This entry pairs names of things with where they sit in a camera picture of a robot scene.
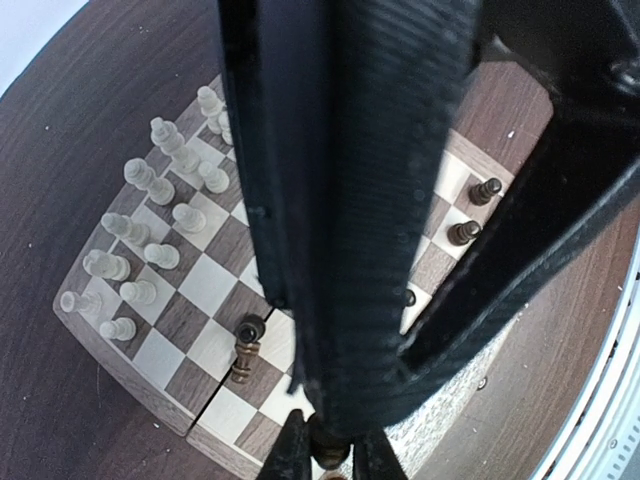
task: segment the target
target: dark wood table surface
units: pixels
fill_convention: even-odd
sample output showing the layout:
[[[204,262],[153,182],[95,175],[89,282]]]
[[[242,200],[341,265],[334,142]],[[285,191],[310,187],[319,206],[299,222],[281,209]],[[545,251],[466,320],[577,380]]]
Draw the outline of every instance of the dark wood table surface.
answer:
[[[149,120],[177,117],[217,74],[211,8],[91,2],[0,101],[2,480],[235,478],[159,425],[51,311],[124,162],[150,150]],[[513,65],[479,77],[457,128],[515,172],[550,106]],[[636,202],[531,302],[424,478],[526,478],[597,354],[639,216]]]

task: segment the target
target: white pawn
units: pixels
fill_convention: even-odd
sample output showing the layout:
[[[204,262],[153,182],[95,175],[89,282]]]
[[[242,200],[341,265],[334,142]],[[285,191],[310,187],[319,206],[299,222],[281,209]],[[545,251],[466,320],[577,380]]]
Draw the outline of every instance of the white pawn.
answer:
[[[153,203],[166,205],[176,194],[175,187],[166,178],[158,178],[156,172],[141,158],[133,158],[124,165],[124,179],[138,190],[149,192]]]
[[[229,175],[221,168],[214,167],[209,162],[202,162],[198,173],[211,193],[222,193],[229,188]]]
[[[97,315],[102,308],[102,298],[95,292],[78,295],[76,292],[64,292],[60,296],[60,308],[65,313],[78,312]]]
[[[151,234],[149,227],[142,223],[135,223],[126,215],[105,213],[100,223],[107,232],[132,245],[144,247],[149,242]]]
[[[186,203],[179,203],[173,207],[173,218],[189,233],[198,233],[207,225],[204,213]]]
[[[144,247],[144,259],[147,262],[155,263],[165,270],[173,270],[180,263],[180,252],[171,245],[158,245],[150,243]]]
[[[218,124],[222,130],[222,139],[227,145],[233,145],[233,137],[231,136],[231,125],[229,125],[229,114],[222,112],[218,116]]]
[[[128,303],[143,303],[151,305],[156,299],[156,287],[146,280],[123,283],[120,286],[120,296]]]
[[[131,265],[126,258],[101,250],[91,250],[82,260],[85,272],[94,277],[121,281],[131,273]]]
[[[100,335],[109,340],[128,342],[136,336],[136,324],[127,317],[116,318],[112,322],[104,322],[100,325]]]
[[[210,87],[204,86],[198,89],[198,104],[202,115],[207,117],[207,127],[212,133],[220,135],[222,129],[218,123],[218,115],[222,113],[224,102],[220,100],[218,94]]]
[[[198,168],[200,156],[184,144],[184,136],[173,122],[161,117],[151,120],[151,141],[160,147],[162,153],[171,157],[180,173],[193,173]]]

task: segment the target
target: folding chessboard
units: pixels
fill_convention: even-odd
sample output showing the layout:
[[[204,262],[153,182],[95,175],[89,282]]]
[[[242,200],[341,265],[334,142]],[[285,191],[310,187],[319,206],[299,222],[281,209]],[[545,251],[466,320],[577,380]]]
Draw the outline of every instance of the folding chessboard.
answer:
[[[210,86],[224,98],[220,77]],[[302,408],[310,414],[313,408],[301,390],[293,397],[286,394],[293,364],[294,323],[263,298],[234,150],[206,127],[195,100],[175,124],[188,147],[227,172],[229,188],[221,194],[210,193],[197,175],[175,171],[170,158],[156,147],[145,160],[175,186],[175,199],[159,206],[146,192],[125,184],[107,211],[148,225],[153,242],[178,249],[179,266],[163,270],[146,263],[140,248],[115,239],[98,224],[62,283],[53,308],[98,362],[162,422],[180,435],[189,434],[192,445],[232,473],[250,479],[259,471],[290,410]],[[447,229],[470,219],[482,225],[495,208],[500,197],[477,207],[467,196],[470,186],[490,177],[499,178],[505,190],[513,178],[452,131],[408,287],[416,303],[406,309],[402,331],[428,304],[467,248],[453,246]],[[192,234],[175,225],[171,210],[177,203],[201,210],[207,219],[204,230]],[[154,302],[129,305],[118,294],[122,282],[90,277],[82,268],[82,259],[92,249],[129,260],[128,280],[153,283],[157,290]],[[98,293],[100,312],[63,312],[59,302],[65,291]],[[249,382],[238,385],[228,375],[235,360],[232,332],[247,313],[266,318],[267,329]],[[106,340],[98,333],[102,322],[118,317],[136,323],[132,340]],[[316,469],[314,477],[319,475]]]

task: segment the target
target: white chess piece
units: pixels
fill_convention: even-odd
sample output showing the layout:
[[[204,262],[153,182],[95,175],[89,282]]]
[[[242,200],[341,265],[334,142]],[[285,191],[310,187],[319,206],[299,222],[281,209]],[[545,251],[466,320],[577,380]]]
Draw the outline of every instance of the white chess piece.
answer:
[[[233,145],[233,137],[231,136],[231,125],[229,124],[229,114],[222,112],[218,115],[218,124],[222,130],[222,139],[227,145]]]
[[[120,296],[128,303],[143,303],[151,305],[156,299],[156,287],[146,280],[123,283],[120,286]]]
[[[204,86],[198,89],[198,104],[202,115],[207,117],[207,127],[212,133],[220,135],[222,129],[218,123],[218,115],[224,109],[224,102],[210,87]]]
[[[135,223],[126,215],[105,213],[100,223],[107,232],[132,245],[144,247],[149,242],[151,234],[149,227],[142,223]]]
[[[193,173],[198,168],[200,156],[184,144],[184,136],[173,122],[161,117],[151,120],[151,141],[160,147],[162,153],[171,157],[180,173]]]
[[[131,273],[131,265],[126,258],[101,250],[91,250],[82,260],[85,272],[94,277],[121,281]]]
[[[156,172],[141,158],[133,158],[124,165],[124,179],[138,190],[149,192],[153,203],[166,205],[176,194],[175,187],[166,178],[158,178]]]
[[[173,270],[180,263],[180,252],[172,245],[150,243],[144,247],[144,259],[165,270]]]
[[[189,233],[198,233],[207,225],[204,213],[186,203],[179,203],[173,207],[173,218]]]
[[[136,324],[127,317],[116,318],[100,325],[100,335],[109,340],[127,342],[136,336]]]
[[[60,308],[65,313],[78,312],[97,315],[102,308],[102,298],[95,292],[78,295],[76,292],[64,292],[60,296]]]
[[[221,168],[214,167],[209,162],[202,162],[198,167],[198,173],[204,180],[204,184],[211,193],[222,193],[229,188],[229,175]]]

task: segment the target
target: wooden chessboard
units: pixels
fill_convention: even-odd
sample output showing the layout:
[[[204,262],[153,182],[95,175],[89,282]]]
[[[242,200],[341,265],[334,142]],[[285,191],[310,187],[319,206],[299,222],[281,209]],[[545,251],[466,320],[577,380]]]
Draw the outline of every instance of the wooden chessboard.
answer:
[[[224,98],[220,77],[211,87]],[[115,239],[100,224],[92,232],[63,281],[54,300],[62,322],[138,401],[168,427],[241,478],[254,478],[280,427],[292,408],[313,412],[301,390],[286,394],[291,380],[294,323],[284,312],[264,300],[257,280],[256,261],[240,189],[234,150],[206,127],[194,102],[175,120],[187,146],[204,161],[227,172],[229,188],[212,194],[198,176],[183,175],[155,147],[146,157],[159,176],[176,189],[167,206],[151,202],[145,192],[125,184],[108,212],[129,215],[150,227],[156,243],[173,245],[180,264],[163,270],[144,261],[142,250]],[[452,131],[442,171],[409,288],[416,295],[406,309],[405,331],[467,247],[453,246],[447,229],[474,219],[483,224],[500,197],[486,206],[472,205],[467,190],[490,177],[499,178],[505,190],[513,175],[477,147]],[[174,224],[171,210],[177,203],[200,209],[207,218],[204,230],[191,234]],[[122,282],[90,277],[82,259],[101,249],[129,260],[128,280],[153,283],[157,296],[151,305],[124,302]],[[102,298],[99,314],[65,313],[60,295],[65,291],[96,292]],[[235,360],[233,329],[246,313],[267,319],[259,357],[245,385],[228,375]],[[137,326],[128,341],[102,338],[102,322],[129,317]],[[318,478],[316,469],[314,477]]]

